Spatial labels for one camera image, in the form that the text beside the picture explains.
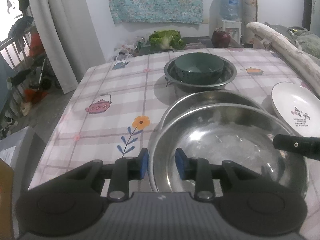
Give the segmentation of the green patterned pillow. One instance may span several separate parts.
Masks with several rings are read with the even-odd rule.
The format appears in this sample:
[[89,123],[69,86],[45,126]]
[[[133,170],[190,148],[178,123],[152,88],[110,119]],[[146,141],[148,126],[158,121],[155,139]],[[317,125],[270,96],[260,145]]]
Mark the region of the green patterned pillow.
[[285,36],[296,48],[319,59],[319,37],[302,27],[285,27],[278,24],[267,24]]

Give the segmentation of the white water dispenser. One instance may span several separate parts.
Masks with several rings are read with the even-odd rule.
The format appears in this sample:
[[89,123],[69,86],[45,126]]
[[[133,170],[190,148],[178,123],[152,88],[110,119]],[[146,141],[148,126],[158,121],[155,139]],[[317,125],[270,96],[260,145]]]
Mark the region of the white water dispenser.
[[209,34],[213,35],[215,30],[226,32],[237,44],[241,43],[242,21],[226,20],[220,16],[220,7],[217,3],[212,3],[209,11]]

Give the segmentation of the blue water bottle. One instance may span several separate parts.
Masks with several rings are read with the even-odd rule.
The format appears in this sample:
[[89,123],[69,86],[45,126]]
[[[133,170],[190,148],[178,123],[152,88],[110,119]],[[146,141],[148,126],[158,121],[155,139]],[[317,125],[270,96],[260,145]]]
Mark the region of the blue water bottle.
[[239,0],[220,0],[220,16],[229,21],[239,21]]

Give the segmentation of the green leafy cabbage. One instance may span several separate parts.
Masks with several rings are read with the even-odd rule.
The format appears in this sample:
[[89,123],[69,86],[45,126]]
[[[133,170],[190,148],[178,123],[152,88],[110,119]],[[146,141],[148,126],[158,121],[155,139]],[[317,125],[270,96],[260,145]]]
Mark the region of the green leafy cabbage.
[[157,50],[182,50],[185,47],[180,32],[176,30],[154,31],[149,36],[149,42]]

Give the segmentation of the white grey curtain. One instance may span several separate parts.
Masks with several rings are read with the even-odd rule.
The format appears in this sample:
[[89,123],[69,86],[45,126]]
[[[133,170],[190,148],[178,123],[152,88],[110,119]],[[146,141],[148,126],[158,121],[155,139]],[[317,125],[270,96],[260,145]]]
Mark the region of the white grey curtain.
[[106,62],[86,0],[30,0],[30,7],[63,92],[76,90],[89,68]]

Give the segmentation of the white ceramic plate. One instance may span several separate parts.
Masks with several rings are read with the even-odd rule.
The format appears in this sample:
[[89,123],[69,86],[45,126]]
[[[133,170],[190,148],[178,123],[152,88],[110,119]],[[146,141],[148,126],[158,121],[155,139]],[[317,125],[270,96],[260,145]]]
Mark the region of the white ceramic plate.
[[280,82],[272,88],[273,109],[280,120],[303,137],[319,137],[319,99],[294,83]]

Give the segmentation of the teal floral wall cloth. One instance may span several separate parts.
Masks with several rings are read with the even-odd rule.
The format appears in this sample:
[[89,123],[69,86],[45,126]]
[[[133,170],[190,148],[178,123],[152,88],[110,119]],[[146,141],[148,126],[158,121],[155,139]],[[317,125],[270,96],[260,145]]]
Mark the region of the teal floral wall cloth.
[[186,23],[203,21],[203,0],[109,0],[114,23]]

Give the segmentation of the large steel basin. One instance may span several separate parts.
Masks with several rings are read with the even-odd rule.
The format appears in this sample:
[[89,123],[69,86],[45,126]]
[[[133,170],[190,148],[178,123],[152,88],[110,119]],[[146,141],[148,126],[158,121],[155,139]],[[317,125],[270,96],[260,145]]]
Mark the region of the large steel basin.
[[151,143],[152,191],[194,191],[194,181],[181,181],[178,175],[175,151],[181,148],[187,157],[204,158],[215,165],[234,161],[305,197],[309,185],[306,159],[276,150],[272,142],[278,134],[296,135],[290,126],[254,107],[220,103],[188,110],[166,124]]

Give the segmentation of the dark red cabbage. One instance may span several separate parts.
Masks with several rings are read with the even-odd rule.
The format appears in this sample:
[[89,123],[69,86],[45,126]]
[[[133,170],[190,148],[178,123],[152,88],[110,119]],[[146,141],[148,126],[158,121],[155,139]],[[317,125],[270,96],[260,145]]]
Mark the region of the dark red cabbage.
[[213,32],[211,42],[216,48],[227,48],[231,42],[231,37],[225,31],[215,30]]

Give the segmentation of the dark green ceramic bowl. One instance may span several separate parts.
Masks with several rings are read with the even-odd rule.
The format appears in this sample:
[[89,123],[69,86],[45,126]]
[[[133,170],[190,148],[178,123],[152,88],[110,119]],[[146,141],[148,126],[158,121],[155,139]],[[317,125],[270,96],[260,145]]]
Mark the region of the dark green ceramic bowl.
[[182,82],[191,85],[211,85],[221,76],[224,61],[208,53],[188,53],[174,61],[176,73]]

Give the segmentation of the small steel plate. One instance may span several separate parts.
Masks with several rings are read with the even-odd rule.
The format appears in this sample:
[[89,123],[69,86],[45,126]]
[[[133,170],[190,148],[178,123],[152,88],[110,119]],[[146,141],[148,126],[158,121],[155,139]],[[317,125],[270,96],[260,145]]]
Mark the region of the small steel plate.
[[162,129],[169,122],[188,110],[217,103],[235,103],[266,111],[259,103],[255,102],[254,100],[230,90],[212,90],[191,93],[175,101],[165,111],[159,123],[159,129]]

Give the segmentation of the plastic bags clutter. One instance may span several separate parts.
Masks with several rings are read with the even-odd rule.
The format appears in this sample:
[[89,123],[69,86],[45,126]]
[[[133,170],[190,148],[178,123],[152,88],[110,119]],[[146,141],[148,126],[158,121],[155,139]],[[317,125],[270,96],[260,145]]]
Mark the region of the plastic bags clutter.
[[126,60],[131,57],[146,55],[150,50],[151,44],[145,36],[137,36],[121,41],[114,48],[113,59]]

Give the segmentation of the plaid teapot tablecloth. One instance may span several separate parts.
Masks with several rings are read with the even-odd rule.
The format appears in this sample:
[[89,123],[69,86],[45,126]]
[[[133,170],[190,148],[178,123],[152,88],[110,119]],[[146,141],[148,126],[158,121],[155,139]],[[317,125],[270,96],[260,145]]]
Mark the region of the plaid teapot tablecloth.
[[[262,49],[210,49],[235,65],[236,78],[226,88],[264,109],[279,82],[304,85],[277,53]],[[184,93],[168,84],[165,64],[180,52],[133,57],[89,68],[67,104],[36,168],[36,187],[90,160],[104,163],[134,157],[157,135],[164,112]]]

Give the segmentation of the steel bowl with handles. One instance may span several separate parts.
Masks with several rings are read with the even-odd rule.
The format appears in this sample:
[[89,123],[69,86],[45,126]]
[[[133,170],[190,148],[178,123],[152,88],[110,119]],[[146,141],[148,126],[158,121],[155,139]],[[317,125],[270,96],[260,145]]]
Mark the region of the steel bowl with handles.
[[234,64],[209,53],[187,53],[178,56],[164,67],[168,83],[186,92],[223,89],[237,76]]

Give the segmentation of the rolled patterned mat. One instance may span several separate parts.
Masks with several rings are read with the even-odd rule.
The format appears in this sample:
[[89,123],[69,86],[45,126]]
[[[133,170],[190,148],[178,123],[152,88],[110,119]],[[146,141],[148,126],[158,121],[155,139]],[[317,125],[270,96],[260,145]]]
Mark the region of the rolled patterned mat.
[[257,22],[258,0],[242,0],[242,42],[253,44],[254,33],[247,28],[251,22]]

